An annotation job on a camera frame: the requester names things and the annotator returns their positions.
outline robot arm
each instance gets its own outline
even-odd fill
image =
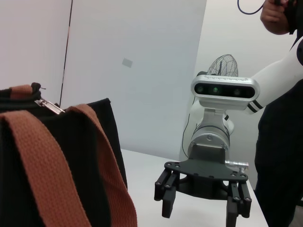
[[[252,77],[260,86],[258,98],[246,111],[256,113],[278,99],[303,79],[303,38],[301,38],[282,60],[272,63]]]

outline zipper pull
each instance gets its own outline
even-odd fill
[[[41,98],[40,100],[36,100],[35,103],[37,103],[39,106],[45,106],[47,109],[53,111],[55,114],[65,113],[63,109],[60,109],[55,104],[52,104],[51,102],[43,98]]]

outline person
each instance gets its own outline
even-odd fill
[[[274,2],[264,3],[260,19],[265,28],[276,35],[297,30],[297,42],[303,36],[303,0]],[[302,97],[303,80],[269,104],[258,125],[255,193],[269,227],[289,226],[303,197]]]

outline brown strap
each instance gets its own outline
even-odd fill
[[[11,87],[10,98],[19,99],[30,97],[33,93],[33,89],[30,85],[21,85],[16,87]]]
[[[46,227],[90,227],[65,156],[49,130],[27,111],[0,114],[12,131]]]
[[[137,215],[123,182],[115,155],[95,111],[88,105],[72,106],[68,110],[85,114],[98,129],[98,166],[105,186],[112,227],[136,227]]]

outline table surface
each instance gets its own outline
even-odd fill
[[[177,192],[171,217],[163,218],[162,201],[155,201],[154,183],[169,159],[122,150],[128,191],[137,211],[138,227],[224,227],[226,201],[205,200]],[[250,218],[237,218],[237,227],[268,227],[253,189]]]

